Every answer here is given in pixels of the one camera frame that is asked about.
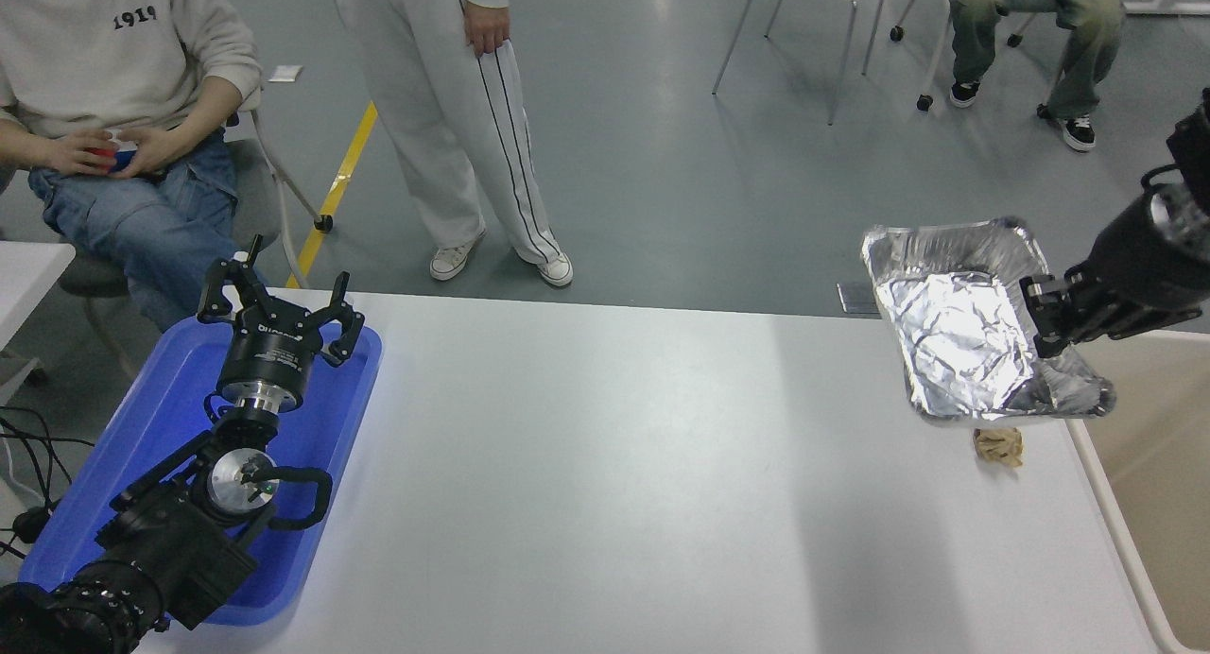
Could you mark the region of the seated person's left hand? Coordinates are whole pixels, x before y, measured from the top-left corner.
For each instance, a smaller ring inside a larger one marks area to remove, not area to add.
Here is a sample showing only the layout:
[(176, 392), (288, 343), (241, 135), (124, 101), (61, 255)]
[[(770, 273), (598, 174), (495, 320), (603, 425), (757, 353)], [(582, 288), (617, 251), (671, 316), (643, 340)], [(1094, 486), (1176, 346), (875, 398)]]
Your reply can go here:
[(198, 145), (184, 126), (175, 130), (157, 130), (150, 126), (115, 130), (113, 140), (119, 143), (119, 147), (133, 147), (133, 154), (125, 166), (121, 164), (110, 166), (106, 171), (110, 179), (138, 179), (146, 174), (165, 173), (172, 164)]

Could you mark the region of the seated person's right hand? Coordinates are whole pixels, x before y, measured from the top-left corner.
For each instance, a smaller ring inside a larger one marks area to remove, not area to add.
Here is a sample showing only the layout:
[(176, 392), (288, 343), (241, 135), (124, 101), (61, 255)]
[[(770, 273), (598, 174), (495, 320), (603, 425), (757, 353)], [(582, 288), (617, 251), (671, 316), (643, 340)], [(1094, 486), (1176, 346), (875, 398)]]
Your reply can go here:
[(108, 176), (116, 164), (119, 144), (104, 130), (81, 130), (48, 140), (42, 166), (60, 174)]

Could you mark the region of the standing person's left hand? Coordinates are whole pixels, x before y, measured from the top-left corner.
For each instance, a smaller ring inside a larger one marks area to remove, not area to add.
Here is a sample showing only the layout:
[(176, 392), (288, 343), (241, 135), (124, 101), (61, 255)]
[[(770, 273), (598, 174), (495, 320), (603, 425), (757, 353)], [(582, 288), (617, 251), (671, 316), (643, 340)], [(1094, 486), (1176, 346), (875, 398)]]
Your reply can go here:
[(509, 42), (509, 7), (482, 7), (467, 1), (463, 18), (466, 40), (476, 57), (495, 54)]

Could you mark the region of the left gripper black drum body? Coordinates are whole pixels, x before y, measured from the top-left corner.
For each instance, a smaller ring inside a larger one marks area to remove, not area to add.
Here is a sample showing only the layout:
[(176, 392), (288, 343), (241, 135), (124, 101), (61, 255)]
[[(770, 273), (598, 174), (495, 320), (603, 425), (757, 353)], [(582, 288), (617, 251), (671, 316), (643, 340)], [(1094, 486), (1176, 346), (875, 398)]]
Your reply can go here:
[(229, 403), (254, 388), (276, 388), (284, 403), (301, 403), (319, 352), (319, 322), (300, 306), (250, 306), (234, 319), (234, 339), (217, 379)]

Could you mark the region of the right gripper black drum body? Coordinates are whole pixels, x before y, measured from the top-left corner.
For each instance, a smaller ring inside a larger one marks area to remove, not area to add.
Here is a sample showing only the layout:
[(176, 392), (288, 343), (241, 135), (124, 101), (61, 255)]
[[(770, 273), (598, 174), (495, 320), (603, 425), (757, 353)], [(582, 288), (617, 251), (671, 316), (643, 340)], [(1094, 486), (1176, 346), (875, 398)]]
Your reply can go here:
[(1171, 194), (1141, 195), (1097, 234), (1083, 265), (1140, 305), (1179, 311), (1206, 302), (1208, 257), (1180, 243), (1172, 223), (1189, 205)]

